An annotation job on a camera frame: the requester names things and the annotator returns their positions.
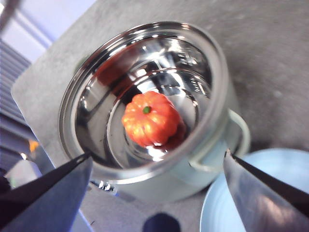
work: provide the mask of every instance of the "pot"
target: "pot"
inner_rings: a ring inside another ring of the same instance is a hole
[[[133,96],[150,90],[165,94],[184,121],[170,145],[140,147],[121,124]],[[218,43],[178,22],[129,29],[90,55],[64,94],[59,133],[71,159],[91,154],[93,183],[152,202],[200,191],[221,171],[227,148],[239,146],[242,156],[250,143]]]

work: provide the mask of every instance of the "gray countertop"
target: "gray countertop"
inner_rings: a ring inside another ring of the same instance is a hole
[[[154,21],[182,21],[213,35],[227,58],[252,150],[309,150],[309,2],[306,0],[98,0],[14,84],[12,95],[55,166],[67,158],[58,111],[76,64],[116,34]],[[95,231],[141,231],[156,212],[198,231],[206,190],[169,204],[124,202],[92,188],[82,211]]]

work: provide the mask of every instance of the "pumpkin stem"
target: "pumpkin stem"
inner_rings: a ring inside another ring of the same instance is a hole
[[[151,111],[151,107],[150,106],[145,106],[145,108],[143,109],[143,113],[144,114],[149,114]]]

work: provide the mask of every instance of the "plate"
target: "plate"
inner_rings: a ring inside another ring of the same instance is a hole
[[[273,148],[253,152],[244,158],[263,172],[309,193],[309,152]],[[200,219],[200,232],[246,232],[228,190],[224,173],[206,194]]]

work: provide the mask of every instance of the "pot handle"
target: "pot handle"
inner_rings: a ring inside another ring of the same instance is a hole
[[[241,129],[242,140],[239,144],[239,148],[237,152],[235,153],[235,156],[242,157],[248,152],[249,147],[250,147],[251,139],[250,139],[249,128],[246,122],[242,119],[242,117],[238,115],[235,111],[228,109],[228,116]],[[200,153],[191,158],[191,160],[189,161],[189,164],[191,167],[195,168],[196,170],[204,171],[204,172],[219,172],[222,170],[222,167],[208,166],[208,165],[202,164],[200,161],[205,156],[205,154],[211,151],[211,149],[215,146],[217,141],[220,139],[222,132],[224,131],[224,127],[219,128],[215,132],[215,134],[213,135],[213,138],[209,140],[209,142],[205,145],[205,149],[203,150],[203,153]]]

